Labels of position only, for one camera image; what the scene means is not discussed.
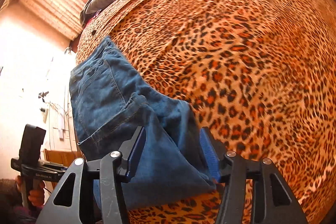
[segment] denim fabric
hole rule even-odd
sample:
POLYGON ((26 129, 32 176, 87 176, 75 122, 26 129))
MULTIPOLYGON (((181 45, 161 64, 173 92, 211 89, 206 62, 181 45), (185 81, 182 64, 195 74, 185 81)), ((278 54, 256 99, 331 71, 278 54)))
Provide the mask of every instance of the denim fabric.
POLYGON ((117 150, 137 126, 145 127, 146 143, 136 175, 122 185, 129 210, 215 189, 189 104, 151 88, 110 37, 73 69, 70 94, 79 147, 88 160, 117 150))

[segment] blue gripper pad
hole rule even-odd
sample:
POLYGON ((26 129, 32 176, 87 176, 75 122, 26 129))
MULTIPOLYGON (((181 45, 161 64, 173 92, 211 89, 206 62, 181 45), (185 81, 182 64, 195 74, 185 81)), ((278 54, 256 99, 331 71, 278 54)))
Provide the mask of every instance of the blue gripper pad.
POLYGON ((209 129, 201 128, 201 130, 199 131, 199 142, 201 144, 205 160, 210 171, 210 175, 218 182, 221 178, 221 174, 219 172, 219 158, 211 144, 208 133, 206 131, 209 131, 209 129))

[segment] device handle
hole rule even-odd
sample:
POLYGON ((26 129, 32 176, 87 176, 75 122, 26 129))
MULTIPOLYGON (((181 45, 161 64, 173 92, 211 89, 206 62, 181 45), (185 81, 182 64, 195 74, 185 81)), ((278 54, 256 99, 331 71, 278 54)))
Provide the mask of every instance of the device handle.
POLYGON ((29 201, 28 196, 31 190, 37 190, 40 186, 40 180, 33 179, 30 177, 22 177, 22 184, 21 184, 21 196, 22 196, 22 205, 23 207, 31 210, 36 211, 36 207, 32 205, 29 201))

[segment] black cable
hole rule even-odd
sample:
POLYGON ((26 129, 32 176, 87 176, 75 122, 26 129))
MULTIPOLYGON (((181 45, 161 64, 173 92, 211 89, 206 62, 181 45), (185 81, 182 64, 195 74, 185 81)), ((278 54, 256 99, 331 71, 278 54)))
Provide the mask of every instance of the black cable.
POLYGON ((51 194, 51 192, 47 188, 43 187, 43 189, 47 190, 51 194))

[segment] white wall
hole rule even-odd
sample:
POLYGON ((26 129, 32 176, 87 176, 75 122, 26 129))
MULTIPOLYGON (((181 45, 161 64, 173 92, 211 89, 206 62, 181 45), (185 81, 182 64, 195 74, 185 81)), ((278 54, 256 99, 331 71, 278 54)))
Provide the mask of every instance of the white wall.
POLYGON ((38 93, 48 89, 51 60, 64 56, 69 40, 19 3, 0 13, 0 34, 0 178, 14 178, 10 160, 18 156, 25 125, 46 128, 38 93))

